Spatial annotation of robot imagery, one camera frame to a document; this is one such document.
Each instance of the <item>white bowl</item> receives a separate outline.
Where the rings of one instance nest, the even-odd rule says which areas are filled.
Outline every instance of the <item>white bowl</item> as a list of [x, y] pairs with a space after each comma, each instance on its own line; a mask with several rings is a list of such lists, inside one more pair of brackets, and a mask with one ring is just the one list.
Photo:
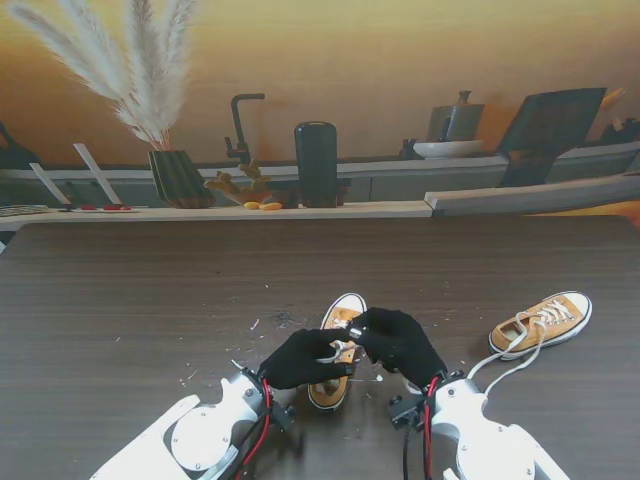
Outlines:
[[422, 158], [466, 157], [482, 150], [482, 140], [465, 142], [414, 143], [413, 151]]

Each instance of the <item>white stick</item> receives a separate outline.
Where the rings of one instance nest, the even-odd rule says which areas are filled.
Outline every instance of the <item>white stick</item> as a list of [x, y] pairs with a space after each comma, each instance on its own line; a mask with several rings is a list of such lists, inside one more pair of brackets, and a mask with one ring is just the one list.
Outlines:
[[49, 191], [61, 204], [71, 206], [71, 202], [69, 201], [69, 199], [65, 197], [64, 193], [62, 193], [58, 186], [53, 183], [53, 180], [49, 178], [49, 175], [47, 175], [47, 172], [42, 169], [39, 163], [30, 163], [29, 166], [33, 169], [34, 172], [36, 172], [36, 175], [38, 175], [38, 178], [42, 180], [44, 186], [49, 189]]
[[105, 177], [104, 173], [102, 173], [102, 170], [100, 170], [100, 167], [98, 167], [98, 164], [93, 159], [84, 143], [74, 143], [73, 146], [76, 147], [76, 150], [82, 157], [82, 160], [84, 160], [84, 163], [87, 164], [89, 170], [91, 170], [93, 175], [98, 180], [98, 183], [104, 190], [104, 193], [107, 194], [107, 197], [109, 197], [111, 203], [113, 203], [114, 205], [123, 205], [120, 198], [118, 198], [118, 195], [116, 195], [116, 192], [114, 192], [113, 188], [111, 188], [109, 180], [107, 180], [107, 177]]

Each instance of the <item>black container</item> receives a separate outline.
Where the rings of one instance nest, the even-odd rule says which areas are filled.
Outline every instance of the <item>black container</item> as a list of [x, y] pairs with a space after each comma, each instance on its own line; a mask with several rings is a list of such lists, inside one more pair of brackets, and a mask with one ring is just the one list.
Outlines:
[[151, 152], [149, 164], [158, 196], [173, 208], [209, 208], [216, 203], [187, 152]]
[[334, 208], [338, 196], [338, 139], [336, 127], [306, 122], [293, 131], [302, 204], [308, 208]]

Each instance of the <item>wall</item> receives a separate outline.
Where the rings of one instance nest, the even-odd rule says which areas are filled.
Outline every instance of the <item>wall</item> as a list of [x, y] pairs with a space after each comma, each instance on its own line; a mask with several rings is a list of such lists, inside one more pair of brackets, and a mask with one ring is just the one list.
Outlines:
[[[32, 5], [60, 20], [56, 2]], [[123, 0], [90, 2], [121, 37]], [[159, 9], [163, 2], [157, 2]], [[532, 93], [606, 86], [628, 91], [621, 117], [640, 107], [637, 0], [203, 1], [192, 29], [188, 101], [173, 140], [196, 162], [225, 159], [237, 93], [264, 92], [242, 114], [254, 156], [295, 158], [292, 130], [333, 122], [339, 154], [397, 153], [426, 133], [432, 107], [461, 89], [487, 103], [479, 136], [495, 144]], [[0, 8], [0, 120], [48, 164], [145, 165], [146, 144], [76, 82]], [[607, 123], [598, 118], [594, 135]]]

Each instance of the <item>black cylinder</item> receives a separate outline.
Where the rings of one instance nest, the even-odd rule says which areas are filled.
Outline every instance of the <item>black cylinder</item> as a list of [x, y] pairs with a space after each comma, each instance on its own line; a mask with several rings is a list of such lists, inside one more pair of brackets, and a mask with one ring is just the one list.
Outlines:
[[302, 204], [334, 208], [338, 195], [338, 138], [326, 122], [305, 122], [294, 130]]

